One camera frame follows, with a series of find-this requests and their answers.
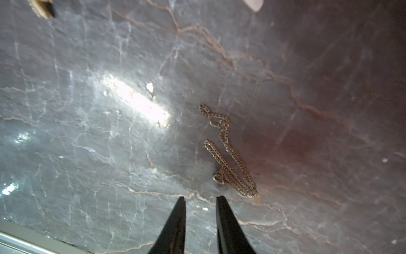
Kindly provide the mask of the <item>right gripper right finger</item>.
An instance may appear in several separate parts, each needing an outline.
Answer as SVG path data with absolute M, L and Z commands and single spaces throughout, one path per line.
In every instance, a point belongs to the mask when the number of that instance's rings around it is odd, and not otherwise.
M 216 225 L 219 254 L 256 254 L 224 196 L 216 198 Z

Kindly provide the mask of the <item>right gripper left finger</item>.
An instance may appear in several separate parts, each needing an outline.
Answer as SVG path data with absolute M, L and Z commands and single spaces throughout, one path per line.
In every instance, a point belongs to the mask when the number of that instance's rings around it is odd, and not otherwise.
M 186 239 L 186 201 L 179 197 L 149 254 L 184 254 Z

